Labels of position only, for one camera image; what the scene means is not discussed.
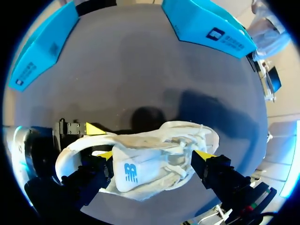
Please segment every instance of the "cable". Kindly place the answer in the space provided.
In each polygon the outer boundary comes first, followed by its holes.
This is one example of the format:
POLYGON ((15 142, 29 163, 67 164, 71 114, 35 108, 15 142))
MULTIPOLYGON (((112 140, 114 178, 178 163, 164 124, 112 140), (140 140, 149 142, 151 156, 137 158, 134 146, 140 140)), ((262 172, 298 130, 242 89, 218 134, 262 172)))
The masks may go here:
POLYGON ((276 215, 277 215, 276 212, 264 212, 264 213, 261 213, 261 214, 253 215, 249 218, 245 218, 245 221, 249 221, 249 223, 246 223, 246 224, 256 225, 256 224, 260 224, 264 217, 267 217, 267 216, 275 217, 276 215))
POLYGON ((260 224, 264 217, 267 217, 267 216, 275 217, 276 215, 277 215, 276 212, 264 212, 261 214, 253 215, 251 217, 238 217, 235 220, 228 223, 227 225, 234 225, 234 224, 256 225, 256 224, 260 224))

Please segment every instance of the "sneaker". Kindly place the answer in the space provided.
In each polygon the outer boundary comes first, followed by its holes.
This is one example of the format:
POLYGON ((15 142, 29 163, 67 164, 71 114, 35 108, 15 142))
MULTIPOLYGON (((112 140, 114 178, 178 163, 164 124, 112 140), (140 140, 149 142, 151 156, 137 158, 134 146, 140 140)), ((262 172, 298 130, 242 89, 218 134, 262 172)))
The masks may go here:
POLYGON ((61 152, 55 168, 61 179, 77 170, 79 151, 91 146, 113 145, 114 177, 100 192, 143 201, 186 184, 195 173, 191 166, 192 151, 213 154, 218 143, 219 136, 209 127, 170 121, 150 132, 80 138, 61 152))

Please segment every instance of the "gray table surface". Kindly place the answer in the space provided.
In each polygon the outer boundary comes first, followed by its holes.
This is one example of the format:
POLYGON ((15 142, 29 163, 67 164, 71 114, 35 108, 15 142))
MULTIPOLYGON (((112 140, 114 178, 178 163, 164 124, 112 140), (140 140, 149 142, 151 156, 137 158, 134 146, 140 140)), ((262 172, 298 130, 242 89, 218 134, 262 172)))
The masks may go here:
MULTIPOLYGON (((216 154, 244 175, 266 151, 264 95, 248 60, 178 41, 159 5, 80 19, 57 64, 16 96, 17 125, 52 127, 61 117, 132 132, 174 119, 204 124, 220 136, 216 154)), ((175 225, 217 203, 195 175, 145 202, 99 193, 82 212, 117 225, 175 225)))

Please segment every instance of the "new balance logo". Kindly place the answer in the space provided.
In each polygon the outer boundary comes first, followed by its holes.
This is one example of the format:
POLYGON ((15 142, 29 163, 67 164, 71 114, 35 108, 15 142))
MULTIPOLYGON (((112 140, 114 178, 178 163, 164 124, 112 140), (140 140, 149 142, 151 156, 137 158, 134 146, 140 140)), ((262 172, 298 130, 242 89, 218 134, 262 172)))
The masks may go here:
POLYGON ((131 181, 137 183, 137 174, 136 174, 136 166, 134 164, 126 163, 124 165, 126 181, 131 181))

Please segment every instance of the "white cloth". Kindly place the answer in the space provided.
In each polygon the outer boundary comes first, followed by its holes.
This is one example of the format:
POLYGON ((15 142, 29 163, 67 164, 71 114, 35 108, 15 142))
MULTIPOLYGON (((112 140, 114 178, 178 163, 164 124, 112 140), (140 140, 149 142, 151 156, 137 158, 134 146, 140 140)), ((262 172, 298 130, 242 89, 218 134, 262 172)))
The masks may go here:
POLYGON ((282 23, 265 6, 258 7, 247 32, 256 44, 253 60, 263 60, 283 50, 291 40, 282 23))
POLYGON ((58 156, 58 178, 69 176, 81 165, 79 152, 98 145, 113 145, 114 177, 100 192, 143 201, 164 190, 186 184, 195 171, 193 150, 213 154, 219 145, 217 133, 203 125, 171 121, 160 129, 134 135, 87 136, 67 146, 58 156))

